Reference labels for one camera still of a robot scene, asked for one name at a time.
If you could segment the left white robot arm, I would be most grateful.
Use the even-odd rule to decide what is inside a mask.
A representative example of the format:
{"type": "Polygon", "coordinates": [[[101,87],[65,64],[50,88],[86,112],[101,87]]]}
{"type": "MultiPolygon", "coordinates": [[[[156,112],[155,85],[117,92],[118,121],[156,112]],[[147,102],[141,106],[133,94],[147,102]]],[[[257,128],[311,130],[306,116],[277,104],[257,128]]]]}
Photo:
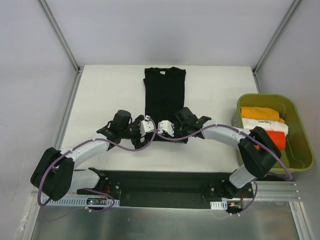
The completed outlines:
{"type": "Polygon", "coordinates": [[[30,183],[38,189],[38,194],[45,194],[50,200],[57,201],[66,194],[78,190],[92,191],[94,194],[108,192],[106,175],[90,167],[77,170],[84,162],[121,146],[121,140],[130,140],[137,152],[151,144],[147,134],[155,135],[155,123],[149,116],[139,115],[133,119],[126,110],[118,110],[107,125],[98,129],[89,139],[68,149],[46,149],[30,178],[30,183]]]}

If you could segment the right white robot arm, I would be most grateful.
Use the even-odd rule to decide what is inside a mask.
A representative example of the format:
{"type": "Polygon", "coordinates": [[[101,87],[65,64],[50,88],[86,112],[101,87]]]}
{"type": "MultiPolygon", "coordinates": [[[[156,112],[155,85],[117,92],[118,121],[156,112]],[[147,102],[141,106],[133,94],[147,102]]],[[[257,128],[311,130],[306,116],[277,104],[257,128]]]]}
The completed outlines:
{"type": "Polygon", "coordinates": [[[198,118],[188,107],[179,110],[175,116],[179,121],[175,130],[178,138],[192,136],[218,141],[239,151],[243,164],[214,188],[220,197],[237,197],[247,183],[265,177],[282,156],[271,137],[259,126],[247,130],[216,123],[207,116],[198,118]]]}

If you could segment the black t shirt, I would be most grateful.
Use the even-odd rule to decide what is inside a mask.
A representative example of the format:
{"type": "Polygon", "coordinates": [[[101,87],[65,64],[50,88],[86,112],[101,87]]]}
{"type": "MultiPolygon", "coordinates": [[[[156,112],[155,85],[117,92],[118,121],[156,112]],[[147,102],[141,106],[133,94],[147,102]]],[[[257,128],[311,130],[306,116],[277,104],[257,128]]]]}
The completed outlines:
{"type": "Polygon", "coordinates": [[[184,107],[185,79],[186,70],[177,67],[144,70],[144,114],[150,116],[156,125],[168,120],[176,127],[181,126],[176,113],[184,107]]]}

